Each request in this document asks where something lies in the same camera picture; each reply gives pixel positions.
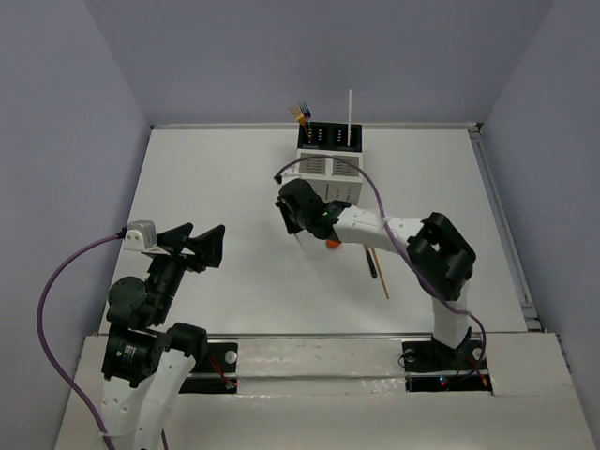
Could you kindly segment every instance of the wall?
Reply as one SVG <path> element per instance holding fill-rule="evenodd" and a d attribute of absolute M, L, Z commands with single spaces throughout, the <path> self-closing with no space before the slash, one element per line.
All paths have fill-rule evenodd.
<path fill-rule="evenodd" d="M 600 446 L 600 3 L 557 0 L 484 128 L 543 324 Z"/>
<path fill-rule="evenodd" d="M 551 0 L 86 0 L 152 124 L 483 121 Z"/>
<path fill-rule="evenodd" d="M 38 344 L 38 298 L 66 256 L 127 220 L 149 130 L 80 0 L 0 2 L 0 61 L 0 446 L 44 450 L 68 389 Z M 48 339 L 70 372 L 117 250 L 76 262 L 48 300 Z"/>

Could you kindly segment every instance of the cable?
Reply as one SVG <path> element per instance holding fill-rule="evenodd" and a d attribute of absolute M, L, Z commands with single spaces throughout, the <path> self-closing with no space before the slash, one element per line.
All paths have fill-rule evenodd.
<path fill-rule="evenodd" d="M 52 366 L 58 372 L 58 374 L 62 377 L 62 379 L 65 380 L 65 382 L 67 382 L 67 384 L 70 386 L 70 388 L 73 389 L 77 393 L 77 395 L 83 400 L 83 403 L 85 403 L 85 406 L 87 406 L 88 410 L 90 410 L 90 413 L 92 413 L 92 415 L 94 416 L 94 420 L 96 421 L 98 429 L 102 433 L 102 439 L 106 443 L 106 446 L 109 448 L 109 450 L 115 450 L 113 440 L 111 439 L 110 436 L 108 436 L 108 431 L 106 429 L 106 426 L 104 425 L 104 422 L 102 421 L 102 417 L 100 416 L 98 409 L 96 408 L 96 406 L 94 406 L 94 402 L 92 402 L 90 397 L 88 397 L 84 393 L 84 391 L 75 382 L 75 380 L 72 379 L 68 375 L 68 373 L 63 369 L 63 367 L 60 365 L 60 363 L 54 356 L 53 351 L 50 350 L 50 346 L 48 345 L 48 340 L 46 339 L 46 333 L 44 332 L 44 306 L 46 305 L 46 300 L 48 298 L 48 293 L 50 292 L 50 288 L 53 286 L 54 282 L 56 281 L 58 276 L 61 274 L 61 272 L 63 270 L 65 270 L 69 264 L 71 264 L 77 258 L 82 256 L 88 250 L 91 250 L 92 248 L 101 246 L 102 244 L 106 244 L 107 242 L 115 241 L 117 239 L 123 239 L 124 236 L 125 236 L 125 232 L 122 230 L 119 234 L 113 234 L 112 236 L 104 237 L 104 238 L 99 239 L 96 242 L 93 242 L 92 244 L 89 244 L 88 246 L 85 246 L 84 248 L 76 251 L 71 256 L 69 256 L 66 260 L 64 260 L 63 263 L 60 264 L 58 266 L 58 268 L 52 273 L 52 275 L 48 279 L 48 282 L 46 283 L 46 286 L 44 286 L 44 290 L 42 291 L 41 296 L 39 297 L 39 302 L 37 303 L 37 314 L 36 314 L 37 337 L 39 338 L 39 344 L 41 345 L 42 350 L 46 354 L 46 357 L 48 358 L 48 361 L 50 361 L 50 364 L 52 364 Z M 167 436 L 165 435 L 164 429 L 161 431 L 160 435 L 162 437 L 162 444 L 163 444 L 165 450 L 169 450 L 169 445 L 167 444 Z"/>
<path fill-rule="evenodd" d="M 377 200 L 377 206 L 379 208 L 379 213 L 380 213 L 380 215 L 382 217 L 383 227 L 385 228 L 385 231 L 387 232 L 387 235 L 389 236 L 390 240 L 392 241 L 392 244 L 394 244 L 394 248 L 396 249 L 397 253 L 402 257 L 402 259 L 404 260 L 404 262 L 414 272 L 414 274 L 416 275 L 416 277 L 419 280 L 419 283 L 421 284 L 421 286 L 423 287 L 423 289 L 425 289 L 425 291 L 427 293 L 429 293 L 432 297 L 434 297 L 437 300 L 439 300 L 442 303 L 442 305 L 446 309 L 448 309 L 449 311 L 451 311 L 451 312 L 453 312 L 455 314 L 469 316 L 475 323 L 477 323 L 477 326 L 481 330 L 481 354 L 479 355 L 479 359 L 477 359 L 477 364 L 473 367 L 472 371 L 469 374 L 465 375 L 463 378 L 457 380 L 454 384 L 461 383 L 462 381 L 464 381 L 467 378 L 469 378 L 471 375 L 473 375 L 473 373 L 477 369 L 479 369 L 479 367 L 481 366 L 481 363 L 483 363 L 484 358 L 486 357 L 486 346 L 488 344 L 488 338 L 486 336 L 486 329 L 484 328 L 484 325 L 481 323 L 481 321 L 479 319 L 477 319 L 469 310 L 457 309 L 457 308 L 453 307 L 452 305 L 450 305 L 450 303 L 446 299 L 444 299 L 437 292 L 437 290 L 431 285 L 431 283 L 429 283 L 429 281 L 421 274 L 421 272 L 419 271 L 419 269 L 413 264 L 413 262 L 411 261 L 411 258 L 404 251 L 404 248 L 402 248 L 402 245 L 400 244 L 400 242 L 398 241 L 398 239 L 394 235 L 394 232 L 392 231 L 392 229 L 390 228 L 389 224 L 387 223 L 387 219 L 386 219 L 386 215 L 385 215 L 385 210 L 383 209 L 382 196 L 381 196 L 379 190 L 377 189 L 377 187 L 375 186 L 375 183 L 373 182 L 373 180 L 371 179 L 371 177 L 368 176 L 368 174 L 363 169 L 361 169 L 357 165 L 352 164 L 351 162 L 349 162 L 349 161 L 347 161 L 345 159 L 342 159 L 341 157 L 334 157 L 334 156 L 331 156 L 331 155 L 312 155 L 310 157 L 300 157 L 300 158 L 295 159 L 295 160 L 293 160 L 291 162 L 288 162 L 286 165 L 284 165 L 281 169 L 279 169 L 277 171 L 277 173 L 275 174 L 275 177 L 274 177 L 275 180 L 280 183 L 280 181 L 281 181 L 281 174 L 286 169 L 289 169 L 291 166 L 293 166 L 294 164 L 297 164 L 298 162 L 305 161 L 307 159 L 314 159 L 314 158 L 333 159 L 335 161 L 341 162 L 342 164 L 346 164 L 347 166 L 352 167 L 353 169 L 355 169 L 356 171 L 358 171 L 361 175 L 363 175 L 363 177 L 367 180 L 367 182 L 371 186 L 371 189 L 373 189 L 373 193 L 375 194 L 375 199 Z"/>

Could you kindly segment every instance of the orange ball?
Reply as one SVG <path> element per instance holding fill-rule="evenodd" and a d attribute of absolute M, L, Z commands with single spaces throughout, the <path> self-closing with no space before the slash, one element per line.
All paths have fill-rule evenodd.
<path fill-rule="evenodd" d="M 332 241 L 331 239 L 327 239 L 325 241 L 325 245 L 328 246 L 329 248 L 337 248 L 337 247 L 339 247 L 340 244 L 341 244 L 341 242 Z"/>

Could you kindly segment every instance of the white table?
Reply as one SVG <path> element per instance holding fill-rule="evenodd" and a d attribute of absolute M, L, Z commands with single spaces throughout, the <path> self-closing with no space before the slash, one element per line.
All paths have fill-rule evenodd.
<path fill-rule="evenodd" d="M 395 254 L 379 252 L 391 299 L 370 277 L 362 247 L 329 250 L 286 234 L 273 175 L 295 157 L 295 129 L 154 130 L 130 220 L 164 231 L 191 221 L 199 234 L 227 227 L 219 269 L 186 274 L 165 329 L 209 333 L 426 333 L 431 301 Z M 469 302 L 488 331 L 526 331 L 516 288 L 466 130 L 364 130 L 365 169 L 387 214 L 445 213 L 477 253 Z M 359 206 L 375 207 L 368 185 Z M 150 260 L 122 251 L 114 280 Z M 101 332 L 108 331 L 103 322 Z"/>
<path fill-rule="evenodd" d="M 106 337 L 89 337 L 76 381 L 100 404 Z M 494 396 L 404 390 L 398 340 L 239 341 L 237 395 L 180 395 L 172 450 L 593 450 L 553 335 L 490 334 Z M 104 450 L 71 393 L 56 450 Z"/>

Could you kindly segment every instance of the white straw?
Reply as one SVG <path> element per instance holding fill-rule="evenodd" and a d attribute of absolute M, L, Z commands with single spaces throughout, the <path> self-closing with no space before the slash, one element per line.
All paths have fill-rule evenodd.
<path fill-rule="evenodd" d="M 350 123 L 353 116 L 353 90 L 348 91 L 348 146 L 350 147 Z"/>

